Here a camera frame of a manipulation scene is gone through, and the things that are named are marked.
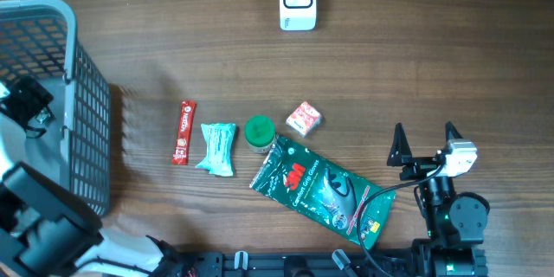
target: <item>3m package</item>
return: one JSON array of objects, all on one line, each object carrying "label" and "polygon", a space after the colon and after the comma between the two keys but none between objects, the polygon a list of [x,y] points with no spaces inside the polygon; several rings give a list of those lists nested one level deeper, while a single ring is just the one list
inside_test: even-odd
[{"label": "3m package", "polygon": [[[358,243],[356,218],[364,200],[382,188],[279,135],[250,187]],[[395,192],[362,212],[362,238],[371,248],[387,222]]]}]

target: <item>red logo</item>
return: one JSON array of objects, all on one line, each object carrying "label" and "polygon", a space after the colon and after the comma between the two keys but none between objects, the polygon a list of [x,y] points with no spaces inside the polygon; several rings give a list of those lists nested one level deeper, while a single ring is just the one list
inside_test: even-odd
[{"label": "red logo", "polygon": [[285,181],[285,187],[290,187],[291,190],[296,190],[300,179],[304,176],[306,168],[300,164],[293,164],[293,169],[288,172],[287,180]]}]

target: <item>gray plastic basket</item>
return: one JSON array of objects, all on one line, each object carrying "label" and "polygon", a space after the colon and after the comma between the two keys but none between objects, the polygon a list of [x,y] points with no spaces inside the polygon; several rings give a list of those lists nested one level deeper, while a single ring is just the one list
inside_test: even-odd
[{"label": "gray plastic basket", "polygon": [[105,215],[110,89],[79,44],[75,14],[62,0],[0,1],[0,81],[10,87],[25,75],[55,97],[48,131],[25,142],[29,164]]}]

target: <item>red candy bar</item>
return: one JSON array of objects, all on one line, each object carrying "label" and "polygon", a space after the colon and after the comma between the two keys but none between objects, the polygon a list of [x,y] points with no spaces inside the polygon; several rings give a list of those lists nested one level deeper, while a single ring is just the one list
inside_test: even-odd
[{"label": "red candy bar", "polygon": [[181,121],[177,132],[177,142],[175,142],[175,152],[171,160],[172,164],[187,164],[189,162],[190,129],[195,109],[196,102],[194,100],[184,100],[181,103]]}]

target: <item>green jar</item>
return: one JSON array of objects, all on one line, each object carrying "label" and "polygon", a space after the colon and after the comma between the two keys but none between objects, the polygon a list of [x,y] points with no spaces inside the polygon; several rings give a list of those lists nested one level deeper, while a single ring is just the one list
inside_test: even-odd
[{"label": "green jar", "polygon": [[275,141],[275,125],[268,116],[254,116],[244,126],[244,136],[250,150],[267,153]]}]

